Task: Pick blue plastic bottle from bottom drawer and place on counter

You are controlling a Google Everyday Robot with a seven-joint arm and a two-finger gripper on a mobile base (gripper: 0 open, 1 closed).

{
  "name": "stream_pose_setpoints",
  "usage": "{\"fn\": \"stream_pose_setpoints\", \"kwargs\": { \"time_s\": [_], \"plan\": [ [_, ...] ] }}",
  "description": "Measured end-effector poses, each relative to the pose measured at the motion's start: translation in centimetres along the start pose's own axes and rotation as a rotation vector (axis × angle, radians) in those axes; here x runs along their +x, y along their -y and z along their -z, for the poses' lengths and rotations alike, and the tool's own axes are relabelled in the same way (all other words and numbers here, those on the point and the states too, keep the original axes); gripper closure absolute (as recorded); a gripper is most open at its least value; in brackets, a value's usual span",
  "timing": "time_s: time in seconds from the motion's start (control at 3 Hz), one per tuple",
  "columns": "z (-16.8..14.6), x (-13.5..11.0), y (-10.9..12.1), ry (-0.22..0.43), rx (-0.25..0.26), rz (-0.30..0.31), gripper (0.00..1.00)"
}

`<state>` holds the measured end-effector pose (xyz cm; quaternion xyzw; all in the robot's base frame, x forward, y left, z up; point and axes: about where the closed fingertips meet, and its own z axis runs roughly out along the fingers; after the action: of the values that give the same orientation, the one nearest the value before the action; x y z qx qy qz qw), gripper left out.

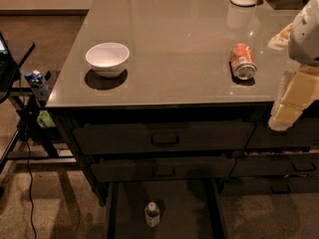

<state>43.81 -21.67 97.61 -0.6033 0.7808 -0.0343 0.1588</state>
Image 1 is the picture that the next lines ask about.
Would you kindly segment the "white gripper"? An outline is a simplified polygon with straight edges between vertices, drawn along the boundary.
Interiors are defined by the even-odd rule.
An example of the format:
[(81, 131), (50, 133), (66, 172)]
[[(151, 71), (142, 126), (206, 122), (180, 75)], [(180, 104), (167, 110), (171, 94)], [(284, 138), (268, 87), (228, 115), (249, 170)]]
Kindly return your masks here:
[(288, 53), (303, 65), (285, 73), (279, 85), (268, 125), (286, 131), (319, 99), (319, 0), (309, 0), (295, 17), (290, 30)]

